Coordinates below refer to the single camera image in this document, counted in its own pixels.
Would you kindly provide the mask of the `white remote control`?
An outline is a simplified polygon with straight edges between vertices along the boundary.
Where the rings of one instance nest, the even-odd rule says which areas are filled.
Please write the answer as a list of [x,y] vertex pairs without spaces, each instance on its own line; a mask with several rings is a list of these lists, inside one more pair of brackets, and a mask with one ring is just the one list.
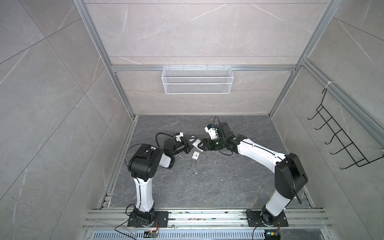
[[202,150],[200,147],[199,147],[199,144],[202,142],[200,139],[197,139],[197,138],[192,138],[192,139],[189,139],[189,142],[192,144],[192,146],[196,149],[198,149],[200,152],[203,152],[204,150]]

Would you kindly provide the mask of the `white remote battery cover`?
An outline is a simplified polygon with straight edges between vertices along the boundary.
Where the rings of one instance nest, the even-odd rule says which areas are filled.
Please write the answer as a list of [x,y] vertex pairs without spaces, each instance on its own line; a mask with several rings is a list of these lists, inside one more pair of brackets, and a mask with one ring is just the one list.
[[192,159],[193,159],[193,160],[197,160],[197,159],[199,158],[199,155],[200,155],[200,153],[195,151],[195,152],[193,153],[193,155],[192,155]]

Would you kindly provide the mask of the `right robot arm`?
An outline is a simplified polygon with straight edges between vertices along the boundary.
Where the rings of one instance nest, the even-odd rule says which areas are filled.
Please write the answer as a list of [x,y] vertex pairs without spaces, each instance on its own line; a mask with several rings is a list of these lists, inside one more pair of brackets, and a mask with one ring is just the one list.
[[234,135],[227,123],[205,127],[209,138],[196,140],[194,146],[201,151],[227,149],[246,156],[267,167],[275,174],[275,191],[263,206],[261,221],[267,226],[275,224],[283,216],[284,209],[298,197],[298,192],[308,182],[307,174],[299,157],[269,150],[243,135]]

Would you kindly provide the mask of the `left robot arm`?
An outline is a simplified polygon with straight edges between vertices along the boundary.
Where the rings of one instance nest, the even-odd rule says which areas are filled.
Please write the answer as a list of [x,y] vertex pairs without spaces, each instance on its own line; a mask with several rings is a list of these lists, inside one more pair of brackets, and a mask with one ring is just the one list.
[[158,167],[171,169],[175,163],[175,156],[181,152],[189,153],[195,141],[185,137],[180,137],[179,140],[168,139],[165,140],[163,148],[140,144],[127,163],[137,191],[137,203],[131,214],[143,226],[150,226],[155,221],[152,183]]

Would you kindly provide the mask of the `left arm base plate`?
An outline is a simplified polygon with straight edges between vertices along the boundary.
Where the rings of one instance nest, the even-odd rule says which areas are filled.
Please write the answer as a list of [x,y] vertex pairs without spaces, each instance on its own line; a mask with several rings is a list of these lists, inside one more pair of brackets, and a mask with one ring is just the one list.
[[155,211],[149,213],[131,212],[127,223],[128,227],[152,227],[166,228],[169,221],[169,212]]

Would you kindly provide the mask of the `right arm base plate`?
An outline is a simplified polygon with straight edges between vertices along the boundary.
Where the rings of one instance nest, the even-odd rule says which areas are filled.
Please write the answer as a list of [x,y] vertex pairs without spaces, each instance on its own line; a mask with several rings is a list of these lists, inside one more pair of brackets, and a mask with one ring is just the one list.
[[285,212],[273,216],[267,210],[253,211],[246,210],[246,219],[249,227],[288,227],[288,220]]

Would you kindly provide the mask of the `aluminium front rail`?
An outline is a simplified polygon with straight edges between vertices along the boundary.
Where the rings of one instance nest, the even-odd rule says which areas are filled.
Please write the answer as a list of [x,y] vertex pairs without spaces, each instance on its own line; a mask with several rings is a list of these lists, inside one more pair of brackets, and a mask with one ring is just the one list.
[[[85,214],[81,226],[89,229],[112,229],[119,224],[129,221],[138,227],[142,225],[133,217],[128,217],[124,209],[91,210]],[[153,227],[159,225],[161,229],[249,229],[262,222],[261,210],[246,209],[170,209],[156,213]],[[286,229],[331,229],[332,225],[322,209],[287,209],[274,227]]]

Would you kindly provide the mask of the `left aluminium frame post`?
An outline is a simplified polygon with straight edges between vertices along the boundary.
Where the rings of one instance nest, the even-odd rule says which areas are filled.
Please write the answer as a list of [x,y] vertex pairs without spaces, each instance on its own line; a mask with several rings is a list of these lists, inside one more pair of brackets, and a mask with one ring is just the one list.
[[85,1],[74,0],[74,4],[75,4],[83,22],[84,22],[84,24],[85,24],[85,27],[86,27],[95,47],[97,49],[97,52],[98,52],[103,64],[106,67],[107,73],[109,74],[109,76],[112,79],[112,82],[113,82],[113,84],[114,84],[114,86],[115,86],[115,88],[119,94],[119,97],[122,100],[122,103],[123,103],[128,115],[129,115],[130,119],[133,120],[135,118],[135,114],[133,113],[132,107],[128,101],[128,98],[125,94],[125,91],[122,87],[122,84],[118,79],[118,76],[116,75],[116,73],[112,69],[112,63],[111,63],[110,58],[106,52],[106,49],[102,43],[102,40],[98,34],[98,31],[95,27],[95,24],[91,18],[91,15],[88,11],[88,8],[86,6]]

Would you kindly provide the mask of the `aluminium corner frame post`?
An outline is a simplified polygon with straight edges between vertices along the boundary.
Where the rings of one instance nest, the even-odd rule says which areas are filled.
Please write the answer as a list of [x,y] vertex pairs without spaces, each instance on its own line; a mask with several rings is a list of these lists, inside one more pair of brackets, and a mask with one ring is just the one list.
[[293,71],[291,71],[287,81],[285,82],[280,94],[277,97],[277,100],[275,101],[274,105],[272,106],[269,117],[272,119],[275,114],[277,113],[279,107],[281,106],[283,100],[285,99],[286,95],[288,94],[290,88],[292,87],[293,83],[295,82],[295,79],[297,78],[298,74],[300,73],[304,60],[308,59],[312,51],[314,50],[316,44],[318,43],[319,39],[325,32],[327,26],[331,22],[332,17],[335,15],[336,11],[340,7],[342,0],[332,0],[329,1],[322,17],[320,18],[313,34],[311,35],[307,45],[305,46],[302,54],[300,55],[295,68]]

